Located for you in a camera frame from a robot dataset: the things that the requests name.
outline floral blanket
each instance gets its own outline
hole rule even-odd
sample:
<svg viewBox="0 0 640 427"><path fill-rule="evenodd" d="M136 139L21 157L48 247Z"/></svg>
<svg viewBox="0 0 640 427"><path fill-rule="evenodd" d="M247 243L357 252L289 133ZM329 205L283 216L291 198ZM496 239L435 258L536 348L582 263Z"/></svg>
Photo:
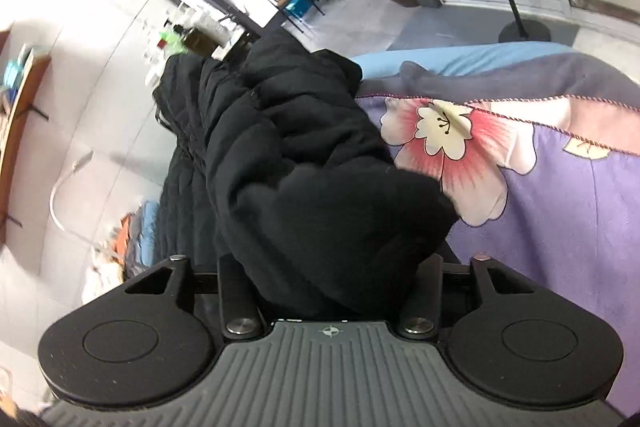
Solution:
<svg viewBox="0 0 640 427"><path fill-rule="evenodd" d="M458 77L404 63L360 95L396 165L455 204L461 259L486 252L616 328L625 362L609 399L636 411L640 88L574 53Z"/></svg>

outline white cable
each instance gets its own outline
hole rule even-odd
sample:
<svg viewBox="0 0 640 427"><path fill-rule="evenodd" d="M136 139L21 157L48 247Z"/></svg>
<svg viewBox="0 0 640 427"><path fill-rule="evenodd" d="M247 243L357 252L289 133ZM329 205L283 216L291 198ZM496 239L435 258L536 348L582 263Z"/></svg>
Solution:
<svg viewBox="0 0 640 427"><path fill-rule="evenodd" d="M87 245L91 245L97 251L101 251L101 252L107 253L111 257L115 257L116 259L121 259L122 256L120 254L118 254L116 251L111 250L111 248L104 248L102 245L99 245L98 243L93 242L89 238L84 237L84 235L81 235L81 234L75 232L74 230L67 230L65 228L65 226L60 222L58 217L56 216L55 210L53 208L53 201L56 198L56 192L58 192L58 189L60 188L60 186L64 182L66 182L69 178L71 178L71 176L73 176L74 174L77 174L78 171L83 169L89 162L91 162L93 157L94 157L94 152L93 151L89 151L89 153L87 153L84 156L82 156L82 158L80 158L80 160L77 160L76 162L73 162L73 164L71 166L71 171L66 173L64 176L61 176L58 179L58 181L56 181L53 184L53 188L51 189L51 194L49 195L49 214L51 214L51 219L53 219L53 222L56 224L56 226L60 230L62 230L63 232L66 232L69 235L72 235L73 237L75 237L77 239L80 239L80 241L82 241L83 243L85 243Z"/></svg>

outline gray cloth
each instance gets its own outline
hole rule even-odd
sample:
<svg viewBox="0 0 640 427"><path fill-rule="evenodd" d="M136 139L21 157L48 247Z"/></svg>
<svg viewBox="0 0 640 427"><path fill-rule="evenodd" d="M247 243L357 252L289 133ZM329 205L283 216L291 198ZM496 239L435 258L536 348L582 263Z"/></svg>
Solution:
<svg viewBox="0 0 640 427"><path fill-rule="evenodd" d="M127 253L124 257L124 268L127 279L137 276L146 270L146 266L140 263L138 238L142 230L142 207L140 207L129 222L129 241Z"/></svg>
<svg viewBox="0 0 640 427"><path fill-rule="evenodd" d="M460 76L439 75L405 61L398 75L362 81L357 96L421 97L425 93L431 99L450 102L577 95L640 108L640 90L636 83L613 66L578 53L548 55Z"/></svg>

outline orange cloth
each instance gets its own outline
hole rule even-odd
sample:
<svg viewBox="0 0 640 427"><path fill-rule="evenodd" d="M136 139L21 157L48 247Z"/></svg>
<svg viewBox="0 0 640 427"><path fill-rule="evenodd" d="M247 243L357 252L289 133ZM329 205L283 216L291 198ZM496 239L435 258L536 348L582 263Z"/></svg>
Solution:
<svg viewBox="0 0 640 427"><path fill-rule="evenodd" d="M118 236L113 244L113 250L120 256L121 260L124 260L124 255L127 253L127 244L129 243L129 223L133 214L127 214L120 220L122 228L118 232Z"/></svg>

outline black jacket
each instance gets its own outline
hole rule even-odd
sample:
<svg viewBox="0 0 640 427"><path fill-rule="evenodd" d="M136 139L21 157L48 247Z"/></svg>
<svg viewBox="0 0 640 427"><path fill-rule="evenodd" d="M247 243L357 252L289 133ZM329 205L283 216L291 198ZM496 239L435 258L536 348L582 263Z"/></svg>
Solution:
<svg viewBox="0 0 640 427"><path fill-rule="evenodd" d="M284 31L238 72L171 58L154 94L178 137L156 255L231 252L280 317L392 316L457 216L437 181L394 166L354 101L361 76Z"/></svg>

